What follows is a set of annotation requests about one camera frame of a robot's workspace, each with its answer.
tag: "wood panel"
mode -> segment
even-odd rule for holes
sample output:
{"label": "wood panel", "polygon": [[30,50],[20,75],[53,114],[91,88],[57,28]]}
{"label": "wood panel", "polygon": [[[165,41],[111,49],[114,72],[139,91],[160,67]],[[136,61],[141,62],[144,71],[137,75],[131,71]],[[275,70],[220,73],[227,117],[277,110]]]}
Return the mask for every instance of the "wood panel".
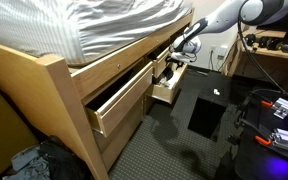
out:
{"label": "wood panel", "polygon": [[[243,36],[246,36],[249,34],[249,31],[243,32]],[[283,38],[285,35],[285,32],[280,32],[280,31],[263,31],[263,30],[257,30],[253,32],[256,36],[257,39],[259,39],[262,36],[268,36],[268,37],[278,37],[278,38]],[[278,58],[284,58],[288,59],[288,53],[284,53],[281,50],[267,50],[266,48],[257,48],[257,50],[254,52],[254,54],[259,54],[259,55],[265,55],[265,56],[272,56],[272,57],[278,57]]]}
{"label": "wood panel", "polygon": [[62,57],[34,58],[0,45],[0,89],[29,122],[58,136],[86,161],[96,179],[108,179],[84,108]]}
{"label": "wood panel", "polygon": [[108,56],[71,74],[80,99],[103,85],[116,74],[130,66],[134,61],[143,57],[147,52],[165,42],[172,34],[192,20],[192,13],[177,22],[150,34]]}
{"label": "wood panel", "polygon": [[110,87],[115,81],[117,81],[119,78],[121,78],[125,73],[127,73],[131,69],[135,69],[136,66],[143,61],[143,58],[137,60],[132,65],[130,65],[128,68],[126,68],[122,73],[117,74],[114,76],[110,81],[105,82],[101,87],[93,91],[91,94],[87,95],[85,98],[82,99],[82,103],[84,105],[87,105],[90,103],[93,99],[95,99],[98,95],[100,95],[103,91],[105,91],[108,87]]}
{"label": "wood panel", "polygon": [[139,125],[143,117],[142,104],[143,98],[140,98],[107,138],[100,133],[94,133],[107,169],[111,168]]}
{"label": "wood panel", "polygon": [[149,63],[98,110],[87,109],[94,127],[99,127],[98,131],[105,137],[109,136],[151,82],[152,63]]}
{"label": "wood panel", "polygon": [[154,74],[155,78],[158,78],[164,69],[167,67],[168,63],[166,58],[168,57],[168,48],[166,48],[157,58],[153,60]]}
{"label": "wood panel", "polygon": [[165,101],[169,104],[172,104],[174,97],[178,91],[179,83],[181,79],[183,78],[184,72],[187,69],[187,64],[185,64],[183,67],[175,70],[176,64],[170,64],[169,67],[174,71],[173,77],[169,81],[174,81],[174,85],[172,88],[170,87],[164,87],[156,84],[152,84],[148,90],[146,91],[146,94],[148,96],[151,96],[155,99]]}

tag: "open drawer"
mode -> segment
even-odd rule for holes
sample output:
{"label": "open drawer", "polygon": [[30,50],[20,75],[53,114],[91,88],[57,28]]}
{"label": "open drawer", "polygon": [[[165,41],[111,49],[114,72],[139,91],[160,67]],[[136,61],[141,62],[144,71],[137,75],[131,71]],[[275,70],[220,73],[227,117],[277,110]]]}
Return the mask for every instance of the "open drawer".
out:
{"label": "open drawer", "polygon": [[148,59],[153,62],[153,76],[155,78],[158,78],[167,67],[168,63],[166,62],[166,58],[168,54],[169,43],[167,41],[148,55]]}
{"label": "open drawer", "polygon": [[170,67],[174,73],[172,78],[168,81],[170,86],[165,87],[158,84],[152,84],[146,91],[146,95],[172,104],[178,91],[180,81],[182,80],[184,72],[187,68],[187,64],[184,64],[183,67],[176,69],[177,64],[170,63],[168,67]]}
{"label": "open drawer", "polygon": [[144,98],[140,98],[133,105],[108,137],[104,137],[103,134],[94,132],[94,137],[107,170],[113,165],[114,161],[118,158],[140,124],[143,117],[143,99]]}
{"label": "open drawer", "polygon": [[152,83],[152,71],[150,62],[98,109],[86,105],[92,127],[105,137],[109,136]]}

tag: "mattress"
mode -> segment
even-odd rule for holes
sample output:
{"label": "mattress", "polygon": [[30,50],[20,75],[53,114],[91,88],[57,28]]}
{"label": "mattress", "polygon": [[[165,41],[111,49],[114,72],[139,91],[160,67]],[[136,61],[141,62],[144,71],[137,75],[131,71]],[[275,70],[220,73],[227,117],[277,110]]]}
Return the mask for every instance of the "mattress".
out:
{"label": "mattress", "polygon": [[0,0],[0,44],[81,66],[188,14],[186,0]]}

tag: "blue light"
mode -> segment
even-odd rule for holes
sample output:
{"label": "blue light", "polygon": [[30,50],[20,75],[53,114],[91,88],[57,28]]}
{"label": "blue light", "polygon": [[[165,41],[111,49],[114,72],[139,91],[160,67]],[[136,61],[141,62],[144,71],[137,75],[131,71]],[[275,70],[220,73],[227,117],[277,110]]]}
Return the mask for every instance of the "blue light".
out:
{"label": "blue light", "polygon": [[277,179],[284,179],[288,177],[288,162],[281,158],[266,159],[267,172]]}

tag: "desk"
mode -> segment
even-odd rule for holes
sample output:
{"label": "desk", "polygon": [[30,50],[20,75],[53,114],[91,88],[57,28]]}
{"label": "desk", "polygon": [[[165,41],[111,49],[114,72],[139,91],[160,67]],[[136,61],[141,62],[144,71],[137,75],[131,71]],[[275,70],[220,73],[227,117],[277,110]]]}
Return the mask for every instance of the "desk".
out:
{"label": "desk", "polygon": [[[250,32],[245,31],[244,35],[246,36],[249,33]],[[284,33],[276,31],[256,31],[254,34],[257,38],[260,38],[261,36],[284,36]],[[257,48],[256,51],[251,52],[266,72],[288,91],[288,53],[283,53],[281,50],[267,50],[266,48]],[[236,39],[236,43],[234,43],[227,56],[222,73],[230,77],[237,75],[266,81],[264,76],[247,56],[239,37]]]}
{"label": "desk", "polygon": [[[243,33],[244,37],[247,34],[250,34],[251,31],[245,31]],[[256,35],[256,38],[260,38],[262,36],[269,36],[269,37],[284,37],[284,32],[278,32],[278,31],[255,31],[253,34]],[[255,55],[262,55],[265,56],[265,58],[282,58],[288,60],[288,53],[283,53],[281,50],[267,50],[266,48],[257,48],[256,51],[252,51],[252,48],[250,47],[249,50],[255,54]],[[236,38],[235,44],[232,46],[230,53],[228,54],[227,62],[225,63],[225,67],[223,70],[223,73],[225,73],[228,76],[233,76],[235,73],[241,59],[243,56],[245,56],[245,49],[242,46],[242,43],[240,41],[240,38]]]}
{"label": "desk", "polygon": [[[279,94],[269,92],[265,97],[275,100]],[[261,106],[260,99],[251,98],[243,117],[268,137],[275,128],[288,130],[288,118],[273,115],[270,107]],[[258,133],[245,126],[235,160],[235,172],[242,179],[288,179],[288,151],[270,145],[264,147],[255,141]]]}

